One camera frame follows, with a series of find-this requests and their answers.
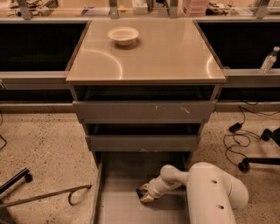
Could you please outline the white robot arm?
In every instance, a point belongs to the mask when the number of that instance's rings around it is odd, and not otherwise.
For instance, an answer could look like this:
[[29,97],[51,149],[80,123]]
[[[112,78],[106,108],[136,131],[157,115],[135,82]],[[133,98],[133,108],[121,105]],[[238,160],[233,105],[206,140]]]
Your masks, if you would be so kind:
[[151,203],[181,186],[186,187],[190,224],[236,224],[234,210],[249,202],[249,191],[238,178],[207,162],[189,171],[167,164],[136,191],[141,202]]

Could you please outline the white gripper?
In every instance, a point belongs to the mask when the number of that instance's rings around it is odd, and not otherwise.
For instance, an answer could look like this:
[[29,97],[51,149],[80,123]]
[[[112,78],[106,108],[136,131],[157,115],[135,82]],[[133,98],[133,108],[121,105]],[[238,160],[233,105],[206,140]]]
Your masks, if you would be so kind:
[[140,186],[141,191],[147,191],[147,194],[141,197],[140,201],[151,203],[162,197],[168,191],[177,189],[180,186],[181,184],[179,182],[170,181],[158,176],[157,178],[153,178],[149,183]]

